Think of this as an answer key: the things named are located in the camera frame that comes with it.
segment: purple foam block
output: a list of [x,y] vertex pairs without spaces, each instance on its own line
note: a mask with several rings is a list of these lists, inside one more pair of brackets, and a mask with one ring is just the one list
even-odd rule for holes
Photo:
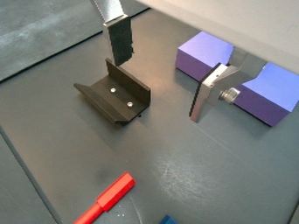
[[[219,62],[227,64],[231,52],[231,44],[202,32],[179,47],[176,67],[200,81]],[[299,76],[268,63],[259,76],[238,89],[235,104],[275,126],[299,101]]]
[[231,44],[200,32],[179,47],[175,65],[199,81],[219,62],[228,63],[231,52]]
[[268,63],[259,76],[238,86],[235,104],[270,126],[294,111],[299,101],[299,76]]

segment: metal bracket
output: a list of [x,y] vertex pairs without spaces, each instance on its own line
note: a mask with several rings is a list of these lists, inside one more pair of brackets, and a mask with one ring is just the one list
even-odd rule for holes
[[148,108],[149,87],[107,59],[108,75],[91,87],[75,84],[91,104],[112,123],[128,124]]
[[230,104],[234,102],[239,95],[239,91],[234,87],[254,80],[266,63],[255,55],[236,47],[234,48],[230,66],[218,64],[199,84],[190,113],[195,122],[202,118],[206,103],[214,105],[218,100],[224,100]]

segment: black metal bracket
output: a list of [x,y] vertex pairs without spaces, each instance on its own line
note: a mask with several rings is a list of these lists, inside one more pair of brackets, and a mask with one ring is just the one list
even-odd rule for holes
[[108,75],[91,87],[77,83],[73,87],[112,123],[125,125],[148,108],[151,89],[121,67],[113,66],[109,59],[107,71]]

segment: gray floor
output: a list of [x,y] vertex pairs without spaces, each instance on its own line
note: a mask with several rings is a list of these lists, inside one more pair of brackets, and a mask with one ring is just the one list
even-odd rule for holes
[[[121,1],[132,16],[145,9]],[[101,31],[88,0],[0,0],[0,81]]]
[[0,223],[55,224],[0,128]]
[[0,85],[0,123],[64,223],[124,172],[136,186],[95,223],[287,223],[299,198],[299,108],[274,128],[219,103],[188,118],[196,82],[175,70],[198,31],[153,10],[133,19],[124,69],[152,89],[152,105],[111,125],[72,86],[107,75],[101,35]]

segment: blue object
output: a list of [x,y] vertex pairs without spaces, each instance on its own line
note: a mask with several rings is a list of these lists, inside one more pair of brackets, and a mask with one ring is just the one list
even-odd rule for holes
[[163,220],[161,220],[160,224],[176,224],[176,222],[175,222],[175,220],[172,219],[172,217],[167,214],[167,215],[163,217]]

